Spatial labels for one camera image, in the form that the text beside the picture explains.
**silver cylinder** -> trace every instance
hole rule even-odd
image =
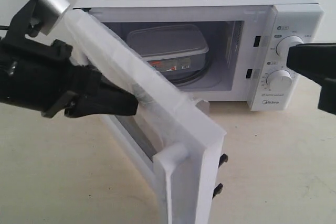
[[[34,17],[43,22],[41,32],[48,35],[69,8],[67,0],[39,0]]]

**black cable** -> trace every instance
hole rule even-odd
[[[0,30],[8,31],[9,26],[0,26]]]

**timer knob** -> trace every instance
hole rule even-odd
[[[278,70],[267,77],[266,83],[271,91],[281,92],[289,89],[293,80],[289,72],[285,70]]]
[[[297,44],[303,44],[302,39],[298,36],[289,36],[280,41],[280,43],[277,46],[277,54],[281,58],[287,59],[289,48],[296,46]]]

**microwave oven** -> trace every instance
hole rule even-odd
[[[156,192],[162,223],[207,223],[226,133],[199,108],[285,109],[299,78],[288,50],[312,42],[322,8],[315,0],[78,0],[73,8],[65,22],[77,61],[139,100],[134,117],[102,118]],[[175,38],[203,46],[174,60],[141,55],[156,45],[171,51]],[[163,71],[153,63],[167,60],[175,62]],[[177,74],[183,69],[194,71]]]

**microwave door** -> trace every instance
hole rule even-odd
[[[65,22],[82,61],[139,101],[136,116],[102,119],[155,191],[160,223],[207,223],[226,132],[97,19],[77,9]]]

